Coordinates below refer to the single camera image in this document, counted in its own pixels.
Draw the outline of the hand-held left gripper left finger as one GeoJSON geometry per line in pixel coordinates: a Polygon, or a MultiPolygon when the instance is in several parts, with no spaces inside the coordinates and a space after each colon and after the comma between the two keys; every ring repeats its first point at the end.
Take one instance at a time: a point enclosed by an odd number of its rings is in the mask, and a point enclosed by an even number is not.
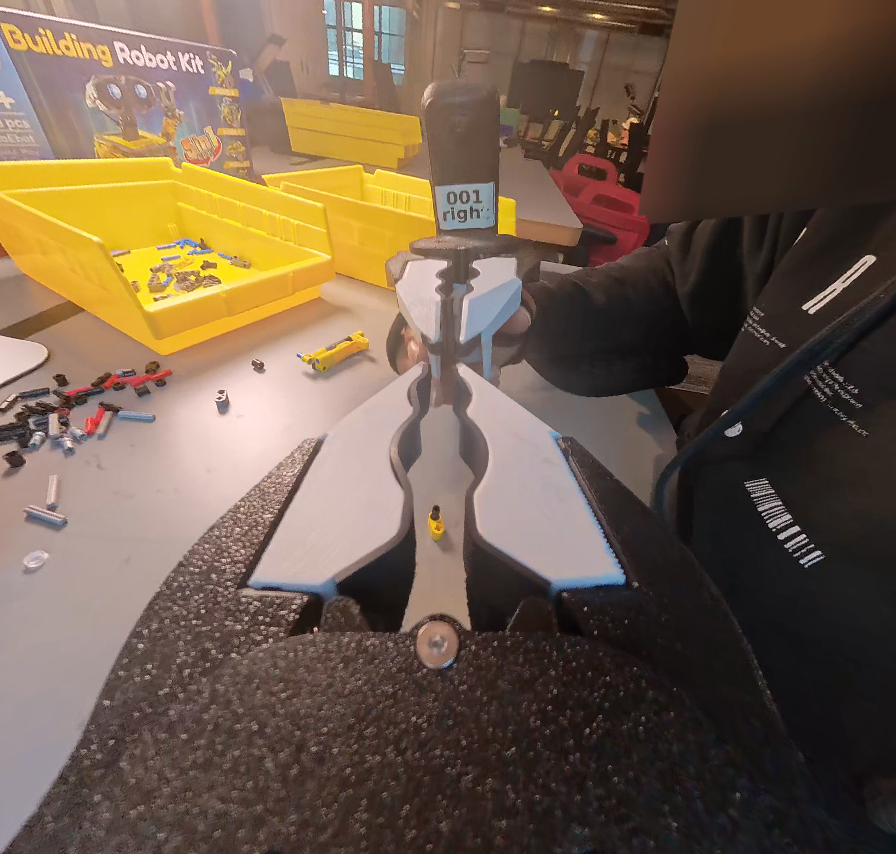
{"type": "Polygon", "coordinates": [[[418,364],[343,417],[316,454],[249,576],[253,590],[335,595],[408,533],[409,470],[431,395],[418,364]]]}

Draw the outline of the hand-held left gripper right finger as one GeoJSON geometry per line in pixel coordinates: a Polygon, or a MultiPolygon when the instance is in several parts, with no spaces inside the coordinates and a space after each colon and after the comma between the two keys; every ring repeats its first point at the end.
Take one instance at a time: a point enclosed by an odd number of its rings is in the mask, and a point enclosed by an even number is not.
{"type": "Polygon", "coordinates": [[[479,546],[548,592],[624,586],[625,573],[548,424],[466,366],[456,369],[461,457],[479,546]]]}

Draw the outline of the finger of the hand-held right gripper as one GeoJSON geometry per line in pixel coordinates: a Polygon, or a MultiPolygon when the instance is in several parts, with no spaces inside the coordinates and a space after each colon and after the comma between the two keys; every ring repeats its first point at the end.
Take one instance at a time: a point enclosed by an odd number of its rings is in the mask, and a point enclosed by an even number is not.
{"type": "Polygon", "coordinates": [[[399,310],[428,354],[433,378],[441,378],[444,332],[444,259],[411,259],[395,283],[399,310]]]}
{"type": "Polygon", "coordinates": [[[486,257],[471,264],[473,277],[461,300],[458,345],[477,350],[484,378],[492,377],[494,339],[521,306],[518,258],[486,257]]]}

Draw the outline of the yellow brick assembly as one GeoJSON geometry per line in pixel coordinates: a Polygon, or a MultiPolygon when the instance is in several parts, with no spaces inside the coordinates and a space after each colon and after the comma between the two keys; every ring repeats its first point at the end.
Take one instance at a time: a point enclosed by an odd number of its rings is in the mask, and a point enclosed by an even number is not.
{"type": "Polygon", "coordinates": [[[357,331],[317,350],[297,353],[297,357],[314,371],[326,373],[347,358],[368,350],[369,346],[364,333],[357,331]]]}

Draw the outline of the person's right forearm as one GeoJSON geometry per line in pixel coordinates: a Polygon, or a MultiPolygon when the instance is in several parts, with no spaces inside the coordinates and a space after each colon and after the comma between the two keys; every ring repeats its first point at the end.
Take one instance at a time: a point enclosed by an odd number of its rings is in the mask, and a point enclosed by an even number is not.
{"type": "Polygon", "coordinates": [[[683,381],[686,358],[723,359],[747,312],[725,223],[682,223],[617,261],[524,287],[525,361],[561,391],[611,397],[683,381]]]}

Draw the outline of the grey desk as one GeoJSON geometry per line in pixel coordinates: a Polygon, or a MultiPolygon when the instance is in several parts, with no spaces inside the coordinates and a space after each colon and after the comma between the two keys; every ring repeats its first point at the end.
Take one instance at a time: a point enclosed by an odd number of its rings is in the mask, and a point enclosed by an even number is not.
{"type": "MultiPolygon", "coordinates": [[[[2,259],[2,333],[23,334],[49,360],[7,390],[47,385],[56,373],[87,383],[107,370],[142,368],[156,354],[2,259]]],[[[234,333],[159,357],[173,369],[152,397],[154,423],[118,426],[75,455],[44,448],[2,471],[2,850],[49,790],[91,714],[119,650],[177,562],[218,518],[303,440],[329,431],[394,378],[385,338],[394,294],[337,277],[318,300],[234,333]],[[362,330],[371,342],[331,375],[309,374],[297,352],[362,330]],[[265,363],[264,372],[251,360],[265,363]],[[214,395],[226,389],[230,410],[214,395]],[[60,476],[64,528],[26,521],[60,476]],[[49,553],[38,571],[22,559],[49,553]]],[[[654,391],[588,399],[561,392],[528,364],[510,367],[502,389],[584,445],[647,502],[676,436],[654,391]]],[[[420,544],[404,625],[441,611],[465,625],[458,535],[420,544]]]]}

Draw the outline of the person's right hand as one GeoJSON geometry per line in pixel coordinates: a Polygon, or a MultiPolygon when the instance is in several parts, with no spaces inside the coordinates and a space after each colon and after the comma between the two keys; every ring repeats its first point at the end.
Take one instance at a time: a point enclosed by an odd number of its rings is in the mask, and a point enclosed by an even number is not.
{"type": "MultiPolygon", "coordinates": [[[[504,370],[519,365],[539,350],[539,308],[535,298],[538,284],[523,285],[521,306],[495,335],[492,344],[490,384],[499,387],[504,370]]],[[[386,344],[386,355],[393,371],[402,375],[417,364],[428,365],[429,353],[402,314],[397,314],[386,344]]],[[[442,379],[433,378],[430,404],[434,407],[452,405],[455,392],[454,374],[442,379]]]]}

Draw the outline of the yellow storage bin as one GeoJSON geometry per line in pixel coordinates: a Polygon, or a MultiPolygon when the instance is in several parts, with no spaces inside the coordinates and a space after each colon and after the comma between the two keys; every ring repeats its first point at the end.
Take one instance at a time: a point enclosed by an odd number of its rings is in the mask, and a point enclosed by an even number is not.
{"type": "Polygon", "coordinates": [[[338,275],[391,288],[386,263],[413,241],[435,235],[425,178],[350,164],[264,174],[263,180],[324,207],[338,275]]]}
{"type": "Polygon", "coordinates": [[[28,277],[170,355],[314,300],[335,275],[325,210],[168,158],[3,161],[2,247],[28,277]],[[110,251],[205,238],[257,270],[142,303],[110,251]]]}
{"type": "Polygon", "coordinates": [[[399,169],[422,148],[415,116],[306,98],[280,103],[296,154],[399,169]]]}

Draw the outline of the wooden side table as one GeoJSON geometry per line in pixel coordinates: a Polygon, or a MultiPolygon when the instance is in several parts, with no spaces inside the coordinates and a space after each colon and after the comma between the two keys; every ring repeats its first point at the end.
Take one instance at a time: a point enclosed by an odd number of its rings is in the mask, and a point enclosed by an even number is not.
{"type": "Polygon", "coordinates": [[[542,163],[519,148],[505,148],[499,170],[499,194],[516,204],[518,237],[559,248],[577,245],[583,226],[542,163]]]}

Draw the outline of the red plastic container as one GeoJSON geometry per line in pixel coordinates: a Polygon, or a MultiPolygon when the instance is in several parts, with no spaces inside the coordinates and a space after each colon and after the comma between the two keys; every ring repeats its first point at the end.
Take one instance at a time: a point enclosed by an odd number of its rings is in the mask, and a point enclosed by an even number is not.
{"type": "Polygon", "coordinates": [[[582,224],[569,265],[602,266],[644,246],[651,225],[640,196],[619,184],[611,161],[577,154],[549,174],[582,224]]]}

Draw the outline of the assorted loose brick pieces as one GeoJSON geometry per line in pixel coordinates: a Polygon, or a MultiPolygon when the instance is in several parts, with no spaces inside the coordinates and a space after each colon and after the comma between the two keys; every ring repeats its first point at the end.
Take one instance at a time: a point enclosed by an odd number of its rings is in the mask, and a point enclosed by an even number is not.
{"type": "Polygon", "coordinates": [[[218,251],[205,238],[110,251],[118,271],[144,303],[193,295],[247,279],[257,266],[242,255],[218,251]]]}

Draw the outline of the black printed sweatshirt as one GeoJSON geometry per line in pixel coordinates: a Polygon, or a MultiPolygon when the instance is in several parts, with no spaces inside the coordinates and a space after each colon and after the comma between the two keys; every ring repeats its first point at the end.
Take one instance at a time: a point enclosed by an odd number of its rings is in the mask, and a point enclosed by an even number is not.
{"type": "Polygon", "coordinates": [[[794,237],[670,337],[723,363],[679,516],[832,809],[894,852],[894,201],[794,237]]]}

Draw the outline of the pile of small black pins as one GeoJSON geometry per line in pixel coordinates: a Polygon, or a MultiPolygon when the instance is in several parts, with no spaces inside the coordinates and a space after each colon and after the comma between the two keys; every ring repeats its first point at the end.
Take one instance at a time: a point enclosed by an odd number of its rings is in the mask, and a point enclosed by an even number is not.
{"type": "Polygon", "coordinates": [[[94,396],[66,397],[57,393],[60,389],[89,385],[105,373],[134,371],[144,374],[163,367],[157,360],[147,362],[142,368],[125,368],[106,371],[89,383],[77,383],[62,372],[53,374],[47,385],[12,390],[2,394],[1,458],[2,470],[22,468],[29,454],[47,448],[70,457],[79,448],[94,441],[107,439],[118,426],[132,423],[117,419],[121,410],[151,412],[152,397],[169,385],[150,386],[101,392],[94,396]]]}

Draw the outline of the printed toy kit box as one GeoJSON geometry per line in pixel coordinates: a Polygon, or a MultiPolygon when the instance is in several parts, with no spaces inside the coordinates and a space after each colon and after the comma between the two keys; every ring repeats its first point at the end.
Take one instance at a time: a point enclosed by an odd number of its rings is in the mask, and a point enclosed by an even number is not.
{"type": "Polygon", "coordinates": [[[1,31],[57,158],[253,176],[233,50],[5,7],[1,31]]]}

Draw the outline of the paned wall window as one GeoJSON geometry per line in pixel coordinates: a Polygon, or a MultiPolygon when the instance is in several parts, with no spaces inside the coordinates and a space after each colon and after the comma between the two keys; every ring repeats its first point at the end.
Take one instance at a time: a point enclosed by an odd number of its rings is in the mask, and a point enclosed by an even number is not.
{"type": "Polygon", "coordinates": [[[397,86],[405,81],[407,13],[390,2],[376,2],[372,22],[364,20],[360,0],[322,0],[330,77],[364,79],[364,37],[372,42],[373,59],[387,64],[397,86]]]}

